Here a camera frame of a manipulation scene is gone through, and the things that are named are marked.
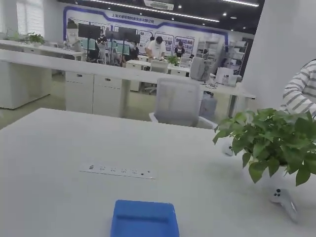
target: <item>air conditioner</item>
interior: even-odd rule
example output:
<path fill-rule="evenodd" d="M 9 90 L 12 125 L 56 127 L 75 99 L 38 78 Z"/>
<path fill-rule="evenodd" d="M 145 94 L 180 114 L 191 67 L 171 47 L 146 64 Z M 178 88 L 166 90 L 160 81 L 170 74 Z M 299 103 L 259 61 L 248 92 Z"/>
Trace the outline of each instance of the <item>air conditioner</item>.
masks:
<path fill-rule="evenodd" d="M 144 0 L 144 4 L 146 6 L 156 8 L 159 10 L 169 10 L 172 11 L 174 8 L 174 5 L 172 4 L 172 0 Z"/>

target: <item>striped shirt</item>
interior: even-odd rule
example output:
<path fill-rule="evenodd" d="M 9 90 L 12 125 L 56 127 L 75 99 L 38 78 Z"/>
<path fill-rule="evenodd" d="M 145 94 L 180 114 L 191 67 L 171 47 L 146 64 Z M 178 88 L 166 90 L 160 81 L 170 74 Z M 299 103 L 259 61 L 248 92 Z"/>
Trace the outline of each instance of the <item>striped shirt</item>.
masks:
<path fill-rule="evenodd" d="M 304 66 L 285 87 L 281 109 L 291 114 L 310 111 L 316 117 L 316 60 Z"/>

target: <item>blue tray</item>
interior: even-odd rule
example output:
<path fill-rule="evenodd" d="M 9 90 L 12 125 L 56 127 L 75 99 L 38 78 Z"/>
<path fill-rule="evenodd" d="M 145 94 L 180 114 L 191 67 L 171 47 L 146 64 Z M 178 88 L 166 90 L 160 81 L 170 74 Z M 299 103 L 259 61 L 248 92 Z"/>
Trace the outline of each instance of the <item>blue tray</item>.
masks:
<path fill-rule="evenodd" d="M 170 203 L 117 200 L 111 237 L 179 237 Z"/>

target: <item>white shirt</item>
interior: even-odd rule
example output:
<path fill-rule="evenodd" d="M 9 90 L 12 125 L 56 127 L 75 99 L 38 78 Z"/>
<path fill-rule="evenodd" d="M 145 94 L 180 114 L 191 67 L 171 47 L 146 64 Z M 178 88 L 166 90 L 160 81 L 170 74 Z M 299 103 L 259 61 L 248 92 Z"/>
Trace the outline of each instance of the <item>white shirt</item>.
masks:
<path fill-rule="evenodd" d="M 148 45 L 150 44 L 151 41 L 148 41 L 145 45 L 145 48 L 148 48 Z"/>
<path fill-rule="evenodd" d="M 152 55 L 155 58 L 160 58 L 162 53 L 166 53 L 166 44 L 162 42 L 160 45 L 156 44 L 156 40 L 149 43 L 148 49 L 152 51 Z"/>

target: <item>white pillar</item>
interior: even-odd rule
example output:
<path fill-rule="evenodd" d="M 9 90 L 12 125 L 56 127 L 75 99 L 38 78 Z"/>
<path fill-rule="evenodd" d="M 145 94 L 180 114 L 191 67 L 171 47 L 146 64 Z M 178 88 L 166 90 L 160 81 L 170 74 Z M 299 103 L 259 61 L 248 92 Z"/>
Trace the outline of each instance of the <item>white pillar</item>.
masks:
<path fill-rule="evenodd" d="M 266 0 L 244 74 L 250 108 L 278 108 L 286 84 L 316 59 L 316 0 Z"/>
<path fill-rule="evenodd" d="M 8 30 L 9 35 L 18 32 L 16 0 L 0 0 L 0 15 L 3 32 Z"/>

